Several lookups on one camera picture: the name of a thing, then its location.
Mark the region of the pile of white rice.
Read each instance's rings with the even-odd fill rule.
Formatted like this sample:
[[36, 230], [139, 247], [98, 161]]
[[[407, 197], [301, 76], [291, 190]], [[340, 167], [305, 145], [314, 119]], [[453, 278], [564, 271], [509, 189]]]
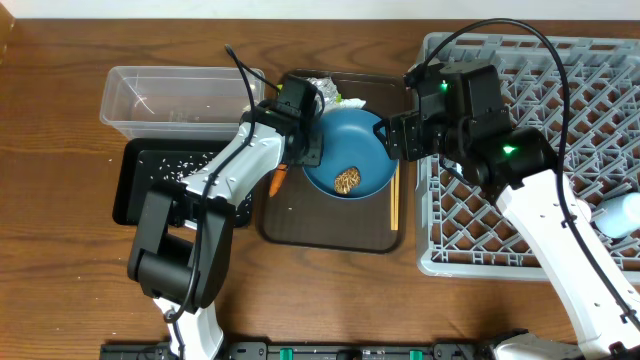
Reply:
[[142, 179], [151, 183], [166, 180], [179, 183], [195, 174], [215, 157], [214, 152], [145, 150], [139, 155]]

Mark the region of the large blue plate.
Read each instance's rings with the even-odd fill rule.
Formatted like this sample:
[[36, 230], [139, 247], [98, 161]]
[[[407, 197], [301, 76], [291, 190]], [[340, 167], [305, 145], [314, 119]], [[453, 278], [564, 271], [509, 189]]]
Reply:
[[[325, 112], [315, 125], [323, 135], [321, 163], [303, 168], [307, 179], [326, 195], [360, 200], [382, 191], [399, 165], [391, 160], [373, 127], [381, 118], [363, 109], [338, 109]], [[339, 194], [335, 180], [346, 170], [359, 171], [360, 183], [347, 194]]]

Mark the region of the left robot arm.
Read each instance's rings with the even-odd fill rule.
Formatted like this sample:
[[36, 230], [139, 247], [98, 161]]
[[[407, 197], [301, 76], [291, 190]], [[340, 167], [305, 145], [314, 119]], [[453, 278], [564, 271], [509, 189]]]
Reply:
[[229, 269], [237, 207], [280, 164], [319, 164], [322, 137], [314, 126], [324, 108], [320, 95], [255, 104], [209, 163], [147, 191], [127, 275], [161, 310], [176, 358], [218, 355], [224, 335], [214, 300]]

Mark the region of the white blue cup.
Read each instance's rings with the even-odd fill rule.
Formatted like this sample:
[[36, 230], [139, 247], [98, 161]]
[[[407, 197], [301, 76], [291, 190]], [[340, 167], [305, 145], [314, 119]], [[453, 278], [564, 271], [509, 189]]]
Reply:
[[601, 202], [595, 224], [610, 238], [623, 238], [639, 229], [639, 193], [628, 193]]

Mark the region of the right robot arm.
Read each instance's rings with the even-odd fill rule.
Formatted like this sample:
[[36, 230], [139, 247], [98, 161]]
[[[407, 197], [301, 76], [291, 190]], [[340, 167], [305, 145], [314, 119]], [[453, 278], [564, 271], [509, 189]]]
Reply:
[[565, 347], [523, 332], [495, 344], [491, 357], [638, 358], [639, 294], [579, 207], [546, 137], [513, 126], [496, 67], [481, 60], [424, 62], [404, 83], [417, 95], [416, 108], [373, 127], [389, 157], [439, 155], [459, 164], [461, 178], [480, 187], [526, 241], [577, 338]]

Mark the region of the brown morel mushroom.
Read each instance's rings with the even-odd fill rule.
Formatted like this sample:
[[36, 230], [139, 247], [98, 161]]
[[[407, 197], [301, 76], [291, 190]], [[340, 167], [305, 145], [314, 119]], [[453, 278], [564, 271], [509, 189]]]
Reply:
[[360, 171], [351, 167], [340, 173], [334, 180], [334, 190], [341, 195], [347, 195], [361, 183]]

